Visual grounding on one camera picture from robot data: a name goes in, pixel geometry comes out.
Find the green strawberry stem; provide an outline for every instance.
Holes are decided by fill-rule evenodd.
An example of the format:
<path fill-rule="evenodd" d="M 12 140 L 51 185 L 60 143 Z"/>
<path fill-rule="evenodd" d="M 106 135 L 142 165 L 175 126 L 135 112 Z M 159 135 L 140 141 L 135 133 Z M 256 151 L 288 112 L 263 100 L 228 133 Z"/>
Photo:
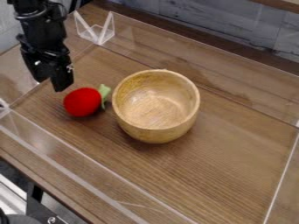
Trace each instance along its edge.
<path fill-rule="evenodd" d="M 106 109 L 106 101 L 111 92 L 111 87 L 106 86 L 104 84 L 100 84 L 98 91 L 102 96 L 102 108 Z"/>

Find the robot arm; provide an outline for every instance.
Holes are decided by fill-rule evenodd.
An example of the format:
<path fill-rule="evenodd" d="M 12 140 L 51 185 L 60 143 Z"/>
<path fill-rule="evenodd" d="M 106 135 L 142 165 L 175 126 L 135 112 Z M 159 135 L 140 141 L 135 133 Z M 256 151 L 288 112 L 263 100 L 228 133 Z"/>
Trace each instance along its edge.
<path fill-rule="evenodd" d="M 70 49 L 63 44 L 68 12 L 60 3 L 49 0 L 7 2 L 13 5 L 15 18 L 23 26 L 23 34 L 16 38 L 32 77 L 39 82 L 51 78 L 55 91 L 63 91 L 74 82 Z"/>

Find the wooden bowl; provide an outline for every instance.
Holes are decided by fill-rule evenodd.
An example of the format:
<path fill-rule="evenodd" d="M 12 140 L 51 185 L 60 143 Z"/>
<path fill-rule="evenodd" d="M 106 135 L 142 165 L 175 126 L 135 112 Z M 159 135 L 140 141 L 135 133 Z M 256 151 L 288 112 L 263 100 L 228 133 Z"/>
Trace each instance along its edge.
<path fill-rule="evenodd" d="M 192 127 L 200 93 L 180 74 L 147 70 L 119 83 L 112 105 L 124 132 L 143 142 L 162 144 L 180 137 Z"/>

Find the bowl rim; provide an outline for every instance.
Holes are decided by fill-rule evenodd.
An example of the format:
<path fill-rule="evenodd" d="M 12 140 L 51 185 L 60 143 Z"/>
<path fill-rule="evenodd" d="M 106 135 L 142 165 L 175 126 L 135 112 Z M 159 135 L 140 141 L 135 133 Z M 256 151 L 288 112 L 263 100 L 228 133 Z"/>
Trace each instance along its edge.
<path fill-rule="evenodd" d="M 159 129 L 148 129 L 148 128 L 144 128 L 136 124 L 132 124 L 124 117 L 123 117 L 123 114 L 120 113 L 120 110 L 119 110 L 119 107 L 118 107 L 118 104 L 116 104 L 116 98 L 118 98 L 118 90 L 120 89 L 120 87 L 124 85 L 124 83 L 132 79 L 134 77 L 139 76 L 139 75 L 143 75 L 143 74 L 147 74 L 147 73 L 151 73 L 151 72 L 159 72 L 159 73 L 168 73 L 168 74 L 172 74 L 175 75 L 176 77 L 179 77 L 180 79 L 184 79 L 188 84 L 191 85 L 191 88 L 194 90 L 194 93 L 195 93 L 195 105 L 194 105 L 194 108 L 192 108 L 192 111 L 191 113 L 186 116 L 186 118 L 182 120 L 182 122 L 179 122 L 178 124 L 170 126 L 170 127 L 166 127 L 166 128 L 159 128 Z M 126 122 L 128 123 L 131 126 L 134 127 L 138 127 L 139 129 L 142 130 L 168 130 L 168 129 L 172 129 L 178 126 L 180 126 L 182 124 L 187 123 L 192 117 L 196 115 L 198 111 L 199 111 L 199 108 L 200 108 L 200 102 L 202 102 L 202 98 L 200 98 L 200 91 L 199 89 L 196 88 L 195 84 L 192 83 L 192 81 L 186 77 L 183 76 L 182 74 L 174 72 L 174 71 L 170 71 L 167 69 L 148 69 L 148 70 L 143 70 L 140 72 L 136 72 L 136 73 L 132 73 L 130 74 L 116 85 L 116 88 L 115 88 L 115 91 L 114 91 L 114 94 L 112 94 L 112 107 L 114 107 L 114 110 L 116 112 L 116 115 L 118 117 Z"/>

